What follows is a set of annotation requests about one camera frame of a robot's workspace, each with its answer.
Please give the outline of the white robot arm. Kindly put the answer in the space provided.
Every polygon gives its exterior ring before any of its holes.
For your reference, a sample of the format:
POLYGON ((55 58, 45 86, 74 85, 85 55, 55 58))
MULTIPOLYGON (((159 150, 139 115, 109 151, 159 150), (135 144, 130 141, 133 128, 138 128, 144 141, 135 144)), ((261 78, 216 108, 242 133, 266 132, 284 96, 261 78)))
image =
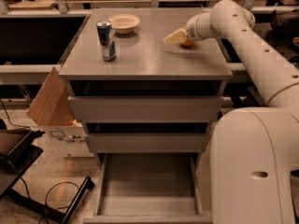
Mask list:
POLYGON ((262 107, 224 115, 211 135, 213 224, 298 224, 291 174, 299 169, 299 71, 253 32, 254 22, 221 0, 164 41, 227 39, 263 98, 262 107))

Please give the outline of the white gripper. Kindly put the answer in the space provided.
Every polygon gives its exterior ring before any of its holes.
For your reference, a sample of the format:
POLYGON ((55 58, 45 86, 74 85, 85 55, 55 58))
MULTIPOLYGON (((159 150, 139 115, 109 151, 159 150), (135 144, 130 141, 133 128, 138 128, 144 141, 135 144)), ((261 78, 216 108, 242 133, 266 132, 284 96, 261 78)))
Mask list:
POLYGON ((164 38, 166 45, 183 44, 188 38, 193 41, 202 41, 209 38, 217 38, 219 34, 213 29, 209 13, 200 13, 192 17, 186 28, 181 27, 164 38))

